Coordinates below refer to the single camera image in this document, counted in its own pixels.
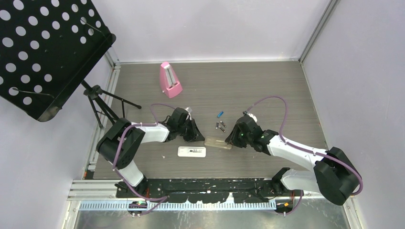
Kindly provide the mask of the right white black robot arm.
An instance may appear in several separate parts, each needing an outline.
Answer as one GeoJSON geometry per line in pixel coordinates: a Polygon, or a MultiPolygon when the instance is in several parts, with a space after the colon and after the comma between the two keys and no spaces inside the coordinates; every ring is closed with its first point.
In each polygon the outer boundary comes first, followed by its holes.
{"type": "Polygon", "coordinates": [[[238,147],[289,160],[304,171],[284,167],[271,179],[273,191],[284,196],[291,190],[322,194],[329,202],[342,206],[360,190],[361,176],[346,154],[337,147],[312,148],[285,138],[273,130],[262,130],[249,115],[239,118],[225,142],[238,147]]]}

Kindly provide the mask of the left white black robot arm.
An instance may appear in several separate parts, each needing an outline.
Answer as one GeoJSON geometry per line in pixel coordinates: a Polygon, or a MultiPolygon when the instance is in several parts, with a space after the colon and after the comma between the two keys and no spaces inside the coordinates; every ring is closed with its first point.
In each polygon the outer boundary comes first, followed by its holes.
{"type": "Polygon", "coordinates": [[[134,197],[142,197],[147,190],[147,178],[135,164],[134,157],[144,143],[166,143],[181,136],[185,142],[204,141],[191,112],[177,107],[164,121],[153,124],[118,119],[98,141],[97,152],[106,159],[118,175],[127,182],[134,197]]]}

